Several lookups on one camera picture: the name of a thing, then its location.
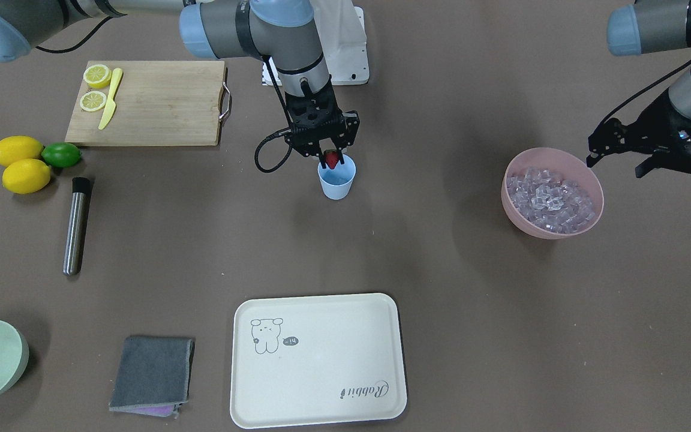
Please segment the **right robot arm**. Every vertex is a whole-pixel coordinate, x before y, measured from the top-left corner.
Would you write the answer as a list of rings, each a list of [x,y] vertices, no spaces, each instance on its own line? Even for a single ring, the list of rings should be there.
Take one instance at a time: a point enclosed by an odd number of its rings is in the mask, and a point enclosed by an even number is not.
[[[44,51],[44,42],[73,24],[135,14],[171,16],[197,58],[261,61],[286,117],[271,139],[324,169],[343,163],[360,120],[338,107],[332,58],[366,46],[351,1],[0,1],[0,62]]]

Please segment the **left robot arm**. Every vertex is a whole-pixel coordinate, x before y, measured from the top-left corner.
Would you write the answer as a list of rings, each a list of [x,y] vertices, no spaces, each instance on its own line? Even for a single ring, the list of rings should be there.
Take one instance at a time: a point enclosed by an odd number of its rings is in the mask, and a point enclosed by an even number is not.
[[[618,8],[609,16],[606,40],[616,56],[691,47],[691,1],[636,1]],[[635,151],[647,156],[635,169],[637,178],[655,169],[691,174],[691,60],[672,75],[675,82],[630,125],[606,115],[588,137],[587,167]]]

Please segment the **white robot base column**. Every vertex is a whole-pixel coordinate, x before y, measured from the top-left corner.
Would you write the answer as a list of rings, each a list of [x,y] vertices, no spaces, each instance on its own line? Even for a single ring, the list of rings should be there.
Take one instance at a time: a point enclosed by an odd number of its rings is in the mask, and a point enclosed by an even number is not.
[[[351,1],[252,1],[257,50],[268,56],[269,77],[303,96],[329,85],[369,79],[363,11]]]

